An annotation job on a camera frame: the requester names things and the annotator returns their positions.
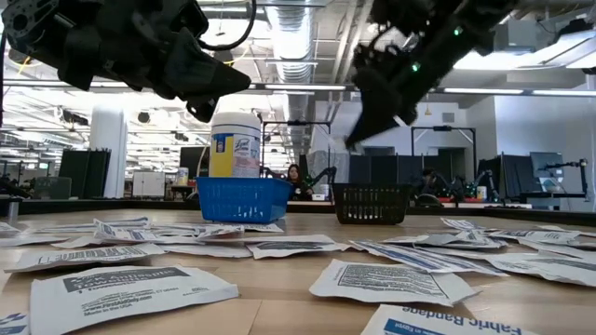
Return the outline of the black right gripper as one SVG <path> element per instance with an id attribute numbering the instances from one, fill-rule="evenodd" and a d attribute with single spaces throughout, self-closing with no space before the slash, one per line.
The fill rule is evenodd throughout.
<path id="1" fill-rule="evenodd" d="M 345 147 L 413 124 L 418 102 L 478 44 L 484 13 L 479 1 L 374 2 L 372 18 L 383 30 L 354 50 L 362 112 Z"/>

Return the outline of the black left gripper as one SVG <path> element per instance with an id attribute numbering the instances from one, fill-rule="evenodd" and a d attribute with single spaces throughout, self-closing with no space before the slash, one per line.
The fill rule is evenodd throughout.
<path id="1" fill-rule="evenodd" d="M 205 53 L 194 37 L 209 27 L 191 0 L 107 0 L 95 18 L 101 39 L 95 74 L 160 96 L 182 94 L 202 123 L 218 98 L 248 89 L 251 79 Z"/>

